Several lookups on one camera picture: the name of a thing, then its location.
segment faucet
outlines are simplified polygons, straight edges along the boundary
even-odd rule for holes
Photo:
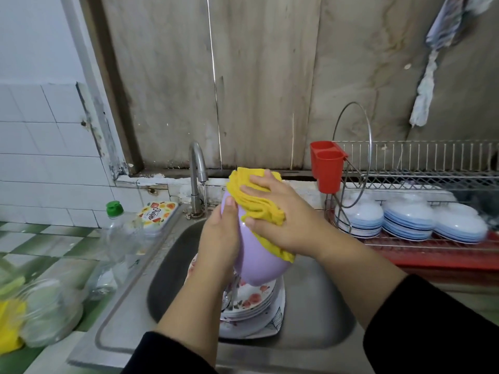
[[[201,207],[201,198],[198,190],[199,181],[204,184],[208,181],[208,174],[206,173],[205,157],[203,151],[197,141],[192,141],[189,145],[189,160],[191,170],[191,207],[192,216],[203,216],[203,208]]]

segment lavender plastic bowl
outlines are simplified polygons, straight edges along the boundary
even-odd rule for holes
[[[222,212],[225,200],[229,195],[228,191],[226,191],[222,198]],[[253,232],[241,221],[241,217],[246,212],[240,206],[238,206],[238,209],[241,247],[239,256],[234,264],[234,269],[250,285],[261,286],[282,276],[291,266],[291,263],[274,256],[260,244],[256,236],[253,235]]]

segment dish soap bottle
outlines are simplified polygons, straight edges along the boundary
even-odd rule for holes
[[[103,231],[101,246],[112,263],[114,280],[121,287],[128,273],[140,261],[137,253],[144,243],[143,226],[137,214],[124,212],[119,201],[106,204],[106,212],[111,225]]]

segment yellow cloth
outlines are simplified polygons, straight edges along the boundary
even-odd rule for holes
[[[227,191],[231,194],[237,204],[246,211],[246,215],[241,218],[243,222],[245,221],[246,217],[250,216],[253,219],[263,219],[267,222],[274,223],[277,226],[280,226],[283,224],[286,217],[284,215],[284,212],[279,209],[274,202],[269,201],[265,198],[247,195],[240,190],[241,185],[247,185],[253,189],[270,191],[269,189],[262,188],[261,186],[255,185],[254,183],[250,182],[251,175],[263,177],[264,173],[264,169],[238,168],[237,170],[234,170],[228,178]],[[272,172],[272,174],[279,181],[282,181],[279,173]],[[271,252],[277,257],[282,258],[285,261],[289,261],[291,263],[294,262],[294,254],[286,252],[285,250],[279,248],[277,245],[272,244],[267,239],[255,233],[254,235],[267,251]]]
[[[22,347],[23,342],[19,337],[19,326],[13,326],[9,321],[11,312],[24,313],[26,302],[17,299],[0,301],[0,355],[15,351]]]

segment dish rack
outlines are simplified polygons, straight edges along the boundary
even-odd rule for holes
[[[367,141],[335,141],[341,117],[350,106],[360,107],[364,113]],[[340,113],[332,140],[348,154],[340,191],[326,195],[325,201],[324,216],[336,228],[335,207],[339,206],[338,214],[343,213],[351,231],[344,210],[353,207],[364,192],[380,203],[400,192],[416,192],[432,205],[470,203],[478,193],[490,199],[499,196],[499,141],[373,141],[370,120],[357,102]],[[344,205],[345,193],[353,190],[359,193],[357,200]],[[477,245],[436,234],[423,242],[411,242],[384,231],[363,242],[399,266],[499,270],[499,234],[492,230]]]

